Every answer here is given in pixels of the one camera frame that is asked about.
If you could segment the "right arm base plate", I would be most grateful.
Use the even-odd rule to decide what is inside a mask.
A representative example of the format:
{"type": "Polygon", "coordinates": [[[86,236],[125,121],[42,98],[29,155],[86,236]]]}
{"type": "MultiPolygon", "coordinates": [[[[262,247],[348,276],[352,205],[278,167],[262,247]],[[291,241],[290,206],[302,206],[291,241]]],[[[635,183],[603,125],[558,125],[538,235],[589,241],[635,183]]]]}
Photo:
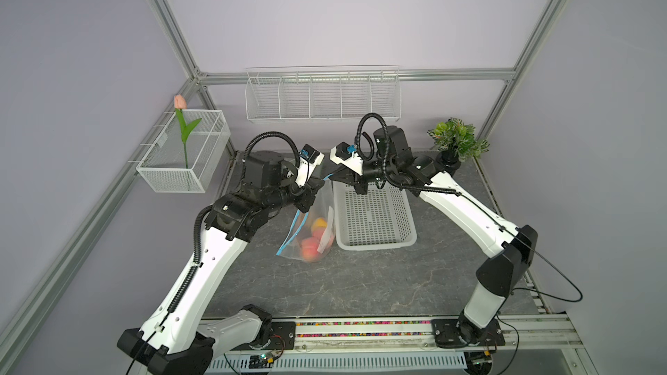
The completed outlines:
{"type": "Polygon", "coordinates": [[[431,321],[435,345],[443,349],[464,347],[503,347],[505,338],[497,319],[479,328],[467,319],[433,319],[431,321]]]}

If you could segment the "green artificial plant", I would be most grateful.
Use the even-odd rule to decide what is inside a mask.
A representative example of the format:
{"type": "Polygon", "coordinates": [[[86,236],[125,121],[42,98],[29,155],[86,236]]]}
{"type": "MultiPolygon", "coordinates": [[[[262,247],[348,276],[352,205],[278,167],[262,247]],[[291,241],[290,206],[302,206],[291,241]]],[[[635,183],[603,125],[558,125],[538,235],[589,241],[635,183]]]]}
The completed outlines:
{"type": "Polygon", "coordinates": [[[460,161],[467,161],[472,158],[479,159],[489,150],[489,142],[477,140],[475,131],[473,124],[465,124],[460,118],[450,118],[444,123],[438,123],[427,133],[434,140],[434,147],[439,152],[450,151],[456,154],[460,161]]]}

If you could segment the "pink artificial tulip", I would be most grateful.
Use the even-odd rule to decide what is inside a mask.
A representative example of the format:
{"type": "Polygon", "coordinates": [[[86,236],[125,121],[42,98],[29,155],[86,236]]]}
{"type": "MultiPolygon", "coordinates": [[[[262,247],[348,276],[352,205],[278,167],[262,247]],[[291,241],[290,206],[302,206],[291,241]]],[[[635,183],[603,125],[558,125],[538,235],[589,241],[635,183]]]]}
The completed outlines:
{"type": "Polygon", "coordinates": [[[201,118],[194,119],[190,123],[186,121],[184,116],[184,111],[187,109],[187,107],[188,107],[187,102],[182,95],[174,96],[175,117],[178,121],[181,132],[181,141],[182,141],[185,168],[189,168],[189,155],[187,147],[189,137],[201,122],[201,118]]]}

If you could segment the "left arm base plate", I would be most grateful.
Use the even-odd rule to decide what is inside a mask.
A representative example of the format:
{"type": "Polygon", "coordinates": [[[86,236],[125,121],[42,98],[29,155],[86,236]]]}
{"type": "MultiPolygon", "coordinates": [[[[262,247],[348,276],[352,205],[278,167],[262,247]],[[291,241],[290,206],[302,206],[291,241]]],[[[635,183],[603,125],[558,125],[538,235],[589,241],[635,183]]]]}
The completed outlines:
{"type": "Polygon", "coordinates": [[[265,333],[246,344],[246,350],[293,350],[296,340],[296,323],[293,320],[274,321],[265,333]]]}

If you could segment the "white vent grille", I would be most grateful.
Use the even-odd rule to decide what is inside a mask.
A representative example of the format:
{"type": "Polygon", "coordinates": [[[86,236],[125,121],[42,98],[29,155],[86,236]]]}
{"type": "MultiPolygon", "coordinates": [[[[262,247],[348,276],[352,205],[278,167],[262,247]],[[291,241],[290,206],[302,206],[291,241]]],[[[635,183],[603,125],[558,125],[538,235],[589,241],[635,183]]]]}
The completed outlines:
{"type": "Polygon", "coordinates": [[[465,370],[462,352],[286,353],[261,366],[249,354],[215,359],[208,374],[397,373],[404,371],[465,370]]]}

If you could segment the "black plant vase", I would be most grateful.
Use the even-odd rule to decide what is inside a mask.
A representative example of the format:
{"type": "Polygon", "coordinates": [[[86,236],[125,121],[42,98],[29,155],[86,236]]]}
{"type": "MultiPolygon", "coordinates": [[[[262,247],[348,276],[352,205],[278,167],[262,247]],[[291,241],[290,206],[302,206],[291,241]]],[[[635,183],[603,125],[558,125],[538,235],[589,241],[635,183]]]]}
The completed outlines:
{"type": "Polygon", "coordinates": [[[462,164],[455,149],[448,149],[439,152],[436,157],[436,161],[442,166],[443,170],[451,176],[454,176],[462,164]]]}

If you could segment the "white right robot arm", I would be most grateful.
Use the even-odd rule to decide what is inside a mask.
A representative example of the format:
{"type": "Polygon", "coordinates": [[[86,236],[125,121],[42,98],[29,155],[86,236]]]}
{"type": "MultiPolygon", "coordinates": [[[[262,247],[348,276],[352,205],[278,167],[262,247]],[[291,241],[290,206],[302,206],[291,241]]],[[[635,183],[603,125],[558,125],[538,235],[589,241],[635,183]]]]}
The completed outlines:
{"type": "Polygon", "coordinates": [[[533,263],[537,231],[528,225],[517,227],[481,204],[436,159],[414,155],[401,128],[379,128],[365,138],[374,146],[371,156],[346,142],[330,150],[329,158],[337,166],[333,181],[349,185],[357,194],[366,194],[370,184],[409,191],[446,215],[486,255],[472,296],[453,328],[436,337],[444,348],[479,345],[533,263]]]}

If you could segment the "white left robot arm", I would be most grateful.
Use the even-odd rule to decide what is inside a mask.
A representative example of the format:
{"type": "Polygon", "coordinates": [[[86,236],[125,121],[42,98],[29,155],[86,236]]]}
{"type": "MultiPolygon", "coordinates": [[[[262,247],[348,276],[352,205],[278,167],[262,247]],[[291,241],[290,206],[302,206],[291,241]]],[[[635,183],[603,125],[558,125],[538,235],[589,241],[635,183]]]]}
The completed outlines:
{"type": "Polygon", "coordinates": [[[201,319],[223,277],[257,231],[282,208],[306,213],[323,180],[314,177],[321,152],[305,146],[295,165],[272,151],[250,154],[236,191],[203,208],[194,225],[193,254],[174,286],[142,326],[125,330],[117,347],[151,374],[203,374],[236,347],[267,347],[272,316],[246,305],[206,326],[201,319]]]}

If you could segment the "yellow peach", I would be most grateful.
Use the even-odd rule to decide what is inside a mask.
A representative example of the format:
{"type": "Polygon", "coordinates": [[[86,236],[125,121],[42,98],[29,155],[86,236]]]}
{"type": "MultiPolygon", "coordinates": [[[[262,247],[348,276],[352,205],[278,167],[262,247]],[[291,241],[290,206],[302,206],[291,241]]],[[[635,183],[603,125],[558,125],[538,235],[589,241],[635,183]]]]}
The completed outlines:
{"type": "Polygon", "coordinates": [[[311,236],[320,241],[328,228],[328,222],[323,218],[317,218],[311,226],[311,236]]]}

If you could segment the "white plastic perforated basket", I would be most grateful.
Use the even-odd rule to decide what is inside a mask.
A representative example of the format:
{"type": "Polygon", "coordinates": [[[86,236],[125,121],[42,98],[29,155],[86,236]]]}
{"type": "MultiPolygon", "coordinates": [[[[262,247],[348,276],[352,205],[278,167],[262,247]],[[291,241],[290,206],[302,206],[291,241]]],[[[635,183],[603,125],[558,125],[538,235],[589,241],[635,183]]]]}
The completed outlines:
{"type": "Polygon", "coordinates": [[[333,184],[336,241],[347,251],[406,248],[417,241],[417,231],[408,197],[396,187],[366,194],[340,182],[333,184]]]}

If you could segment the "clear bag with blue zipper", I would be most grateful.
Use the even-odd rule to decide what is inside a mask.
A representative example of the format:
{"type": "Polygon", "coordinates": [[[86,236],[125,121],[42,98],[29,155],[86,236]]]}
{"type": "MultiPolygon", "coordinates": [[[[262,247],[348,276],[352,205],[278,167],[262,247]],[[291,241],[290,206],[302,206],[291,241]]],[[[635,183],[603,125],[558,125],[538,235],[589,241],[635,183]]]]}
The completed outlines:
{"type": "Polygon", "coordinates": [[[276,255],[290,260],[318,262],[333,246],[336,239],[335,198],[330,175],[318,191],[313,206],[307,213],[298,210],[285,241],[276,255]]]}

